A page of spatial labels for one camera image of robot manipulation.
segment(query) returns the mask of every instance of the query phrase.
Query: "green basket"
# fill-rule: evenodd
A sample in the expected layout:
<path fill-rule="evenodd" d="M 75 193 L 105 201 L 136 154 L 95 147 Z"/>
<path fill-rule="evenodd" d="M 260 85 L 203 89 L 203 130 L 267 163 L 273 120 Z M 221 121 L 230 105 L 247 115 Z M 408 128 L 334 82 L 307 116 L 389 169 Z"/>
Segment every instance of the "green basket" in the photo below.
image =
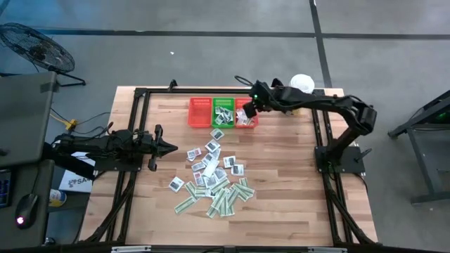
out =
<path fill-rule="evenodd" d="M 233 120 L 227 124 L 216 124 L 216 118 L 218 115 L 215 112 L 216 106 L 220 106 L 222 108 L 226 108 L 233 112 Z M 234 121 L 236 120 L 234 117 L 234 98 L 213 98 L 212 99 L 212 121 L 211 125 L 214 128 L 233 128 Z"/>

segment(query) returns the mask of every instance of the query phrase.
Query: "pile of cards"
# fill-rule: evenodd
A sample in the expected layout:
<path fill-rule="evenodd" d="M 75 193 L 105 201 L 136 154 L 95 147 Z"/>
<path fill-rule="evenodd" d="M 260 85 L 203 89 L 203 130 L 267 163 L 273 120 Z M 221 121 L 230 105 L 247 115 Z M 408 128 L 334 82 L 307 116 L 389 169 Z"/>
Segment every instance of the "pile of cards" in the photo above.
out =
<path fill-rule="evenodd" d="M 225 108 L 217 107 L 216 110 L 219 110 L 221 114 L 228 113 Z M 212 198 L 212 204 L 206 215 L 210 218 L 214 217 L 215 214 L 219 214 L 220 217 L 231 216 L 235 214 L 233 205 L 237 198 L 247 201 L 255 193 L 255 190 L 248 187 L 246 178 L 241 178 L 239 183 L 234 183 L 231 187 L 228 187 L 231 182 L 225 169 L 230 169 L 231 174 L 234 176 L 244 176 L 244 165 L 236 164 L 236 156 L 230 156 L 223 158 L 225 169 L 218 167 L 221 145 L 217 141 L 225 135 L 220 129 L 214 129 L 210 135 L 213 137 L 213 140 L 205 145 L 207 154 L 201 159 L 201 162 L 191 166 L 195 185 L 190 181 L 184 184 L 178 177 L 175 177 L 169 184 L 169 188 L 175 193 L 184 185 L 184 188 L 191 195 L 175 207 L 176 214 L 186 211 L 200 198 L 210 197 Z M 187 152 L 187 160 L 193 162 L 201 154 L 200 148 L 189 150 Z"/>
<path fill-rule="evenodd" d="M 247 115 L 245 114 L 244 109 L 237 109 L 236 110 L 236 118 L 238 118 L 236 120 L 236 124 L 237 125 L 250 126 L 250 125 L 254 124 L 253 119 L 247 118 Z"/>
<path fill-rule="evenodd" d="M 255 194 L 255 190 L 248 187 L 246 178 L 239 179 L 239 183 L 234 183 L 229 188 L 226 187 L 228 184 L 230 184 L 230 181 L 226 177 L 209 189 L 204 186 L 194 186 L 189 181 L 184 188 L 191 196 L 175 207 L 175 213 L 181 214 L 200 198 L 210 197 L 212 198 L 212 204 L 206 212 L 208 217 L 212 219 L 216 214 L 219 214 L 220 217 L 233 216 L 236 200 L 239 198 L 244 202 L 248 201 Z"/>
<path fill-rule="evenodd" d="M 228 124 L 229 122 L 233 121 L 233 111 L 232 110 L 228 110 L 226 108 L 216 106 L 216 108 L 214 109 L 214 113 L 216 115 L 218 115 L 214 121 L 214 122 L 216 122 L 216 124 Z"/>

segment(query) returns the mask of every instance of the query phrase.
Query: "red basket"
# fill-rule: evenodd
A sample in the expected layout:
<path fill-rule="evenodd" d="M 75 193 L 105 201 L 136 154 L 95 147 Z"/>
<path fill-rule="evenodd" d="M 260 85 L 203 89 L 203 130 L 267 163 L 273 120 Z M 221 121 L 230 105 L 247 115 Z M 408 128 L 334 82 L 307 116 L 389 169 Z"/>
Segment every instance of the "red basket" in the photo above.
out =
<path fill-rule="evenodd" d="M 235 104 L 235 110 L 237 109 L 242 109 L 242 106 L 248 102 L 250 102 L 252 99 L 251 98 L 235 98 L 234 99 L 234 104 Z M 236 124 L 235 127 L 236 128 L 254 128 L 255 126 L 258 125 L 258 115 L 253 117 L 253 125 L 242 125 L 242 124 L 237 124 L 238 120 L 236 119 Z"/>
<path fill-rule="evenodd" d="M 191 127 L 210 127 L 212 98 L 191 98 L 189 100 L 188 125 Z"/>

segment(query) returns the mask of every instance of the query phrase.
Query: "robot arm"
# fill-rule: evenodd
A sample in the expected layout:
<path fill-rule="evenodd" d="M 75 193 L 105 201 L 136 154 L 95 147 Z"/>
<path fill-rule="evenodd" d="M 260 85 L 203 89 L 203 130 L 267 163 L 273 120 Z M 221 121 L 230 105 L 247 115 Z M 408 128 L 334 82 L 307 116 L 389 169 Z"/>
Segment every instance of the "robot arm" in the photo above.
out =
<path fill-rule="evenodd" d="M 138 171 L 142 166 L 144 155 L 152 155 L 148 168 L 156 171 L 156 157 L 178 150 L 175 145 L 163 141 L 161 125 L 155 127 L 155 138 L 147 131 L 131 132 L 123 129 L 112 131 L 111 134 L 99 138 L 62 134 L 56 137 L 56 140 L 60 143 L 55 144 L 55 152 L 61 155 L 87 152 L 86 156 L 96 161 L 95 169 L 99 171 Z"/>
<path fill-rule="evenodd" d="M 358 136 L 372 132 L 377 112 L 354 96 L 317 96 L 286 86 L 270 89 L 265 82 L 257 81 L 250 89 L 252 101 L 243 108 L 247 117 L 254 117 L 258 112 L 277 110 L 286 112 L 298 108 L 310 108 L 342 115 L 348 124 L 347 130 L 327 146 L 327 157 L 332 162 L 340 162 L 343 150 Z"/>

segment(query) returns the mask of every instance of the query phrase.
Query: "wooden tabletop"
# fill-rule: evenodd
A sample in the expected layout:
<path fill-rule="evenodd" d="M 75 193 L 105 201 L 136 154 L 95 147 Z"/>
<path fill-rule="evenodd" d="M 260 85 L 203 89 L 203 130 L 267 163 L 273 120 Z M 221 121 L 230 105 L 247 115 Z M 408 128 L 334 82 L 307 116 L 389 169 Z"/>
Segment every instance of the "wooden tabletop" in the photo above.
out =
<path fill-rule="evenodd" d="M 135 86 L 119 86 L 112 105 L 110 122 L 113 129 L 127 129 Z M 325 89 L 326 95 L 343 95 L 342 89 Z M 332 245 L 321 175 L 314 161 L 314 128 L 311 110 L 301 109 L 296 116 L 281 112 L 259 113 L 259 126 L 254 129 L 223 129 L 225 137 L 219 142 L 221 158 L 235 155 L 237 163 L 245 165 L 249 187 L 256 190 L 247 202 L 237 200 L 235 216 L 210 219 L 206 211 L 211 199 L 200 199 L 181 215 L 175 206 L 189 197 L 182 188 L 172 192 L 169 182 L 175 177 L 185 182 L 193 180 L 192 163 L 186 151 L 211 140 L 212 129 L 194 129 L 187 125 L 188 102 L 193 94 L 152 94 L 146 120 L 146 130 L 154 131 L 156 124 L 164 129 L 166 142 L 179 149 L 157 161 L 157 171 L 147 170 L 148 157 L 138 173 L 129 219 L 127 244 L 144 245 L 266 245 L 266 246 L 329 246 Z M 246 95 L 218 95 L 209 97 Z M 142 99 L 138 108 L 136 127 L 140 120 Z M 347 125 L 341 116 L 330 113 L 335 137 Z M 232 182 L 238 177 L 232 176 Z M 95 180 L 80 240 L 89 237 L 110 211 L 117 172 L 107 172 Z M 361 179 L 343 174 L 342 182 L 347 208 L 369 238 L 376 241 L 371 209 Z M 116 233 L 121 224 L 119 213 Z M 336 216 L 344 240 L 342 219 Z"/>

